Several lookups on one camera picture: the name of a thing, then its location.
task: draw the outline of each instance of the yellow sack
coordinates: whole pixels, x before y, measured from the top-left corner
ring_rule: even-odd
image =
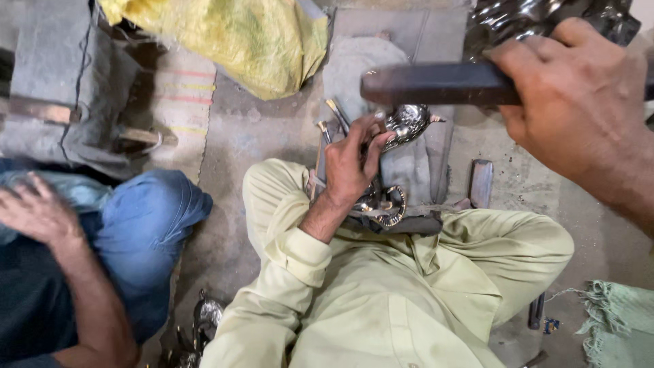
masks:
[[[327,17],[312,19],[296,0],[99,0],[109,23],[127,18],[174,37],[222,65],[262,100],[295,94],[327,47]]]

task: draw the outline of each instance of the sleeve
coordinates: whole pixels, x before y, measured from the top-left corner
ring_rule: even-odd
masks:
[[[286,367],[286,347],[295,341],[301,316],[320,287],[331,248],[298,228],[265,248],[259,277],[225,309],[216,336],[204,350],[201,368]]]
[[[61,368],[61,365],[51,355],[43,354],[23,360],[0,363],[0,368]]]

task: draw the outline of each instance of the hand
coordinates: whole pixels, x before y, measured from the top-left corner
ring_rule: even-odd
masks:
[[[83,239],[77,214],[43,179],[33,172],[28,175],[35,191],[18,185],[14,196],[0,189],[0,222],[47,246]]]
[[[491,52],[523,101],[500,110],[516,143],[598,196],[593,181],[651,145],[643,119],[647,64],[579,18],[551,37],[512,40]]]
[[[327,188],[307,212],[300,230],[325,244],[332,240],[379,170],[384,144],[395,135],[385,130],[381,120],[368,115],[352,123],[347,138],[325,147]]]
[[[349,211],[379,171],[379,156],[393,136],[374,115],[356,119],[345,139],[325,147],[324,195]]]

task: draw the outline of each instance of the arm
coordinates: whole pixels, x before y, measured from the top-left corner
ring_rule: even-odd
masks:
[[[128,318],[77,215],[41,178],[30,176],[35,191],[19,185],[14,196],[0,189],[0,221],[45,244],[67,279],[79,343],[52,356],[63,367],[132,367],[138,351]]]
[[[523,106],[501,106],[513,140],[654,236],[654,133],[644,125],[647,64],[579,18],[552,38],[491,53]]]
[[[328,186],[298,228],[278,235],[265,248],[269,260],[259,277],[239,290],[206,347],[202,367],[286,367],[287,347],[296,339],[300,318],[320,287],[332,250],[328,246],[350,209],[379,169],[384,143],[377,121],[353,123],[348,138],[325,149]],[[368,147],[367,156],[361,146]],[[309,203],[306,195],[298,202]]]

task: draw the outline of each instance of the man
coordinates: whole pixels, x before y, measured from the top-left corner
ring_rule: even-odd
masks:
[[[22,234],[0,246],[0,367],[133,367],[167,319],[170,275],[211,197],[152,170],[78,218],[40,176],[25,182],[0,190],[0,223]]]
[[[642,57],[569,19],[552,39],[509,41],[492,59],[524,103],[501,107],[509,135],[652,234]],[[327,188],[311,207],[307,168],[267,160],[247,172],[248,236],[262,269],[225,310],[203,368],[503,366],[490,330],[559,275],[570,235],[548,217],[496,210],[444,213],[438,237],[341,226],[390,136],[374,136],[375,125],[358,119],[327,146]]]

